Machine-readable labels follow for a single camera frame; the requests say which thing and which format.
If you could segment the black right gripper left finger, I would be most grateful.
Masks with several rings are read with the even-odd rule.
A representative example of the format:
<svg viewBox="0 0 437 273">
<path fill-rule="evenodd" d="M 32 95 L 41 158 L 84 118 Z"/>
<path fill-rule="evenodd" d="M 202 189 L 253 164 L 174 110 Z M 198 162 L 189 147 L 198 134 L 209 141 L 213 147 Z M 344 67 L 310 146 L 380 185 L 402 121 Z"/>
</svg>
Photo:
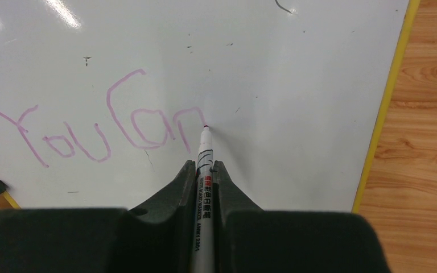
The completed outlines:
<svg viewBox="0 0 437 273">
<path fill-rule="evenodd" d="M 0 272 L 188 272 L 195 174 L 129 210 L 0 210 Z"/>
</svg>

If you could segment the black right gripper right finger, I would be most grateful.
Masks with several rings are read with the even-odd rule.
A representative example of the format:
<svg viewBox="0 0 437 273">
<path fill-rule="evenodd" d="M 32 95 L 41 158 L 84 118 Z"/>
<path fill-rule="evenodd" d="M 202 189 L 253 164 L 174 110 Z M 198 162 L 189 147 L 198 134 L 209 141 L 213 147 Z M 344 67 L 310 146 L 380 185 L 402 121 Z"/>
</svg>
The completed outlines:
<svg viewBox="0 0 437 273">
<path fill-rule="evenodd" d="M 389 272 L 370 223 L 344 212 L 264 210 L 213 167 L 218 272 Z"/>
</svg>

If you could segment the white purple whiteboard marker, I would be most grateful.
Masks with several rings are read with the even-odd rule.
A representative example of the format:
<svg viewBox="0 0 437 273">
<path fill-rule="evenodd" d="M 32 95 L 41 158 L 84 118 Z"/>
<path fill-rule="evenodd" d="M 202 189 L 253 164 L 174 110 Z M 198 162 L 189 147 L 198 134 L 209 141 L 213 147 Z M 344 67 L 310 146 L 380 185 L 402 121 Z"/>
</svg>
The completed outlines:
<svg viewBox="0 0 437 273">
<path fill-rule="evenodd" d="M 196 168 L 196 210 L 191 254 L 191 272 L 215 272 L 213 222 L 212 133 L 205 125 L 201 133 Z"/>
</svg>

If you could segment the yellow-framed whiteboard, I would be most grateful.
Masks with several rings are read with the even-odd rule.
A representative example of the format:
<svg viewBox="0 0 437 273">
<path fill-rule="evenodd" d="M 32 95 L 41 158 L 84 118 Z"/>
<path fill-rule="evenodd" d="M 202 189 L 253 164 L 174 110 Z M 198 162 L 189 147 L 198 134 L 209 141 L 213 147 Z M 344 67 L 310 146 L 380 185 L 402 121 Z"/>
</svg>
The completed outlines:
<svg viewBox="0 0 437 273">
<path fill-rule="evenodd" d="M 131 208 L 214 157 L 264 209 L 353 207 L 412 1 L 0 1 L 0 180 Z"/>
</svg>

